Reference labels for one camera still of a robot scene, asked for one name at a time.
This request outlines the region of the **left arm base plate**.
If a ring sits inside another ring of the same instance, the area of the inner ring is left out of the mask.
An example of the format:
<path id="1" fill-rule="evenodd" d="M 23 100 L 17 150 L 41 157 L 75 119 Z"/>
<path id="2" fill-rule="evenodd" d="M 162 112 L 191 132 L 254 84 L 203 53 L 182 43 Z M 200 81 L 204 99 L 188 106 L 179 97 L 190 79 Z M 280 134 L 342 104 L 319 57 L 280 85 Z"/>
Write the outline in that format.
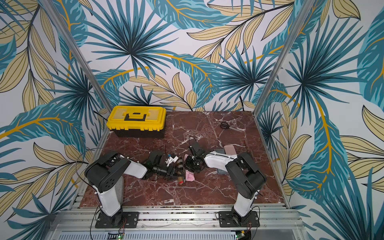
<path id="1" fill-rule="evenodd" d="M 118 212 L 112 217 L 103 211 L 97 217 L 96 229 L 135 229 L 139 220 L 139 212 Z"/>

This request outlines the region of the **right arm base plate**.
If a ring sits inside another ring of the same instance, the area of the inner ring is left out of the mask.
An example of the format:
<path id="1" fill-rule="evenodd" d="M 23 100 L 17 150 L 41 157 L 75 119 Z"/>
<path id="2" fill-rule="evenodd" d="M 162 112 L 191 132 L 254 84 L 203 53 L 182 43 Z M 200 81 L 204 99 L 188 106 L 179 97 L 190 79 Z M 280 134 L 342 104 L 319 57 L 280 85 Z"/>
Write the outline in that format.
<path id="1" fill-rule="evenodd" d="M 221 228 L 256 228 L 260 226 L 259 215 L 256 211 L 250 211 L 241 217 L 235 211 L 220 211 L 216 213 Z"/>

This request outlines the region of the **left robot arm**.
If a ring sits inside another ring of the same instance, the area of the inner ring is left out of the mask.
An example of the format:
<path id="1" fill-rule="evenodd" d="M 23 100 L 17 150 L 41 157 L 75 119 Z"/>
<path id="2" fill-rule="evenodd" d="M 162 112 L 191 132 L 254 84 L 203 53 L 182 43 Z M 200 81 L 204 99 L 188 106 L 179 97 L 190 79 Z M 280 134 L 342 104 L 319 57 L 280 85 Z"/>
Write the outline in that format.
<path id="1" fill-rule="evenodd" d="M 165 165 L 161 165 L 164 153 L 152 151 L 143 163 L 137 163 L 124 155 L 109 151 L 90 164 L 85 170 L 85 177 L 96 190 L 101 203 L 102 213 L 108 218 L 118 216 L 122 209 L 124 175 L 147 180 L 153 175 L 160 175 L 165 180 L 176 180 L 185 177 L 183 170 L 172 166 L 179 160 L 169 156 Z"/>

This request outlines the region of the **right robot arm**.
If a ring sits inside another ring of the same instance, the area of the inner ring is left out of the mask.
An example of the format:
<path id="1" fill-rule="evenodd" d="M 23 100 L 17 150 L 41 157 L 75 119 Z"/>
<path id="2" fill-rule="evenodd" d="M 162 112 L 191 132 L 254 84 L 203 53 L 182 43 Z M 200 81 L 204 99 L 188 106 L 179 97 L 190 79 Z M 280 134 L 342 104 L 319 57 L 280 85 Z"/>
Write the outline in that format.
<path id="1" fill-rule="evenodd" d="M 252 156 L 246 152 L 226 155 L 216 151 L 200 156 L 187 156 L 185 168 L 189 172 L 197 173 L 204 167 L 228 173 L 238 191 L 233 206 L 234 215 L 245 218 L 252 211 L 254 199 L 267 182 L 267 177 L 261 172 Z"/>

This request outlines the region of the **pink microfibre cloth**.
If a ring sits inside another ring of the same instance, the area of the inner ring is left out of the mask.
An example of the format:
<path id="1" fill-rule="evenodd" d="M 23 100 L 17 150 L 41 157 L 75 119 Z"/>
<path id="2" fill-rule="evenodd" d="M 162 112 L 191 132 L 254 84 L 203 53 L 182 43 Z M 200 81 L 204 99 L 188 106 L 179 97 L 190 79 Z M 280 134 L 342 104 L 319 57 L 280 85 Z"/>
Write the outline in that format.
<path id="1" fill-rule="evenodd" d="M 195 181 L 195 176 L 194 176 L 194 173 L 187 170 L 187 157 L 189 157 L 189 155 L 185 154 L 185 156 L 184 156 L 184 168 L 185 168 L 185 172 L 186 172 L 185 181 L 186 182 L 193 182 L 193 181 Z"/>

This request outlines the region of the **tan round object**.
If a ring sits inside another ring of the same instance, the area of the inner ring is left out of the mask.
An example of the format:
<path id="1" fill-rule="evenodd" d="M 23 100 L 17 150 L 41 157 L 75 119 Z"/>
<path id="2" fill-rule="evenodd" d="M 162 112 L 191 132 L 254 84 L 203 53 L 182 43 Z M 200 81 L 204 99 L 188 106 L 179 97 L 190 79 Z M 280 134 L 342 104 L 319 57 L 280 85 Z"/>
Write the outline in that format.
<path id="1" fill-rule="evenodd" d="M 177 182 L 179 185 L 183 185 L 185 182 L 185 170 L 182 159 L 176 161 L 176 173 L 177 173 Z"/>

